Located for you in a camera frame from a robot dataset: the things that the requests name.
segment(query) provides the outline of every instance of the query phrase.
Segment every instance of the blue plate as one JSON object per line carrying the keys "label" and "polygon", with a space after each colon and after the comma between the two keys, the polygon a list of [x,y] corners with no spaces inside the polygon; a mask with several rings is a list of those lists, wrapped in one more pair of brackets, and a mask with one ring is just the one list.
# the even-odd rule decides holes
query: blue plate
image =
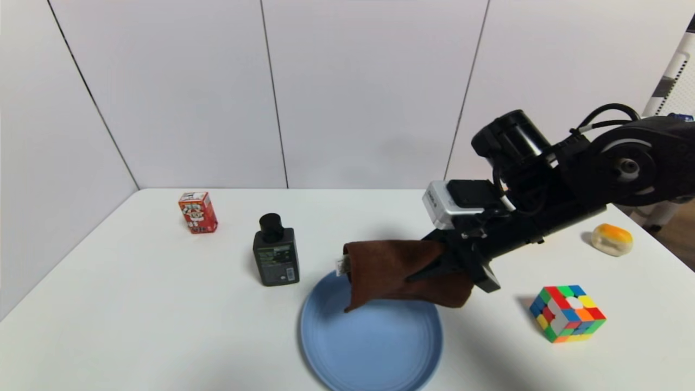
{"label": "blue plate", "polygon": [[350,282],[335,273],[311,291],[300,320],[304,356],[334,391],[414,391],[432,377],[442,350],[436,307],[374,300],[350,313]]}

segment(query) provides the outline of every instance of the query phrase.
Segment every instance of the colorful cube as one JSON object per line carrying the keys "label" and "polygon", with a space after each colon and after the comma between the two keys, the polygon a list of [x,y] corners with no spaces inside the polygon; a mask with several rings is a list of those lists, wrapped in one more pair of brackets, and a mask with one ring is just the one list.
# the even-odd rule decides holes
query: colorful cube
{"label": "colorful cube", "polygon": [[529,310],[553,343],[588,340],[606,321],[579,285],[544,287]]}

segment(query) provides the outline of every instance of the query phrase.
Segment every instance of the bottle label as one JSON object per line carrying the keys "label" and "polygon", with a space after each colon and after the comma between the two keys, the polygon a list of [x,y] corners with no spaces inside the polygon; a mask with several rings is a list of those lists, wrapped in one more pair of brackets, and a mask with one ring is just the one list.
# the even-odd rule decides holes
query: bottle label
{"label": "bottle label", "polygon": [[296,270],[291,245],[258,248],[260,272],[266,282],[292,282],[296,281]]}

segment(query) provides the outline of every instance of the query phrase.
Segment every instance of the silver camera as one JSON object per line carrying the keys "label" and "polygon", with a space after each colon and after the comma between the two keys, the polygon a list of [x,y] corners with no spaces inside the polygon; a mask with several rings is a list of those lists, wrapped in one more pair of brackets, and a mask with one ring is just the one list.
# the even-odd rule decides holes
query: silver camera
{"label": "silver camera", "polygon": [[432,181],[423,195],[423,202],[427,209],[427,214],[440,230],[453,230],[454,216],[472,216],[485,211],[484,208],[462,208],[456,205],[453,198],[446,189],[446,181]]}

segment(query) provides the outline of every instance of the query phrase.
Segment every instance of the brown towel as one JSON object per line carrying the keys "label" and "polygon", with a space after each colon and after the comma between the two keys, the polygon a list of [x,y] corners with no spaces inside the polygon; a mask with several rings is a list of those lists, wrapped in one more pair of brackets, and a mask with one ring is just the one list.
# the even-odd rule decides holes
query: brown towel
{"label": "brown towel", "polygon": [[375,298],[424,300],[445,307],[461,307],[473,290],[465,273],[453,273],[406,282],[444,251],[437,241],[383,240],[345,244],[343,254],[350,255],[348,278],[352,283],[350,305],[346,312]]}

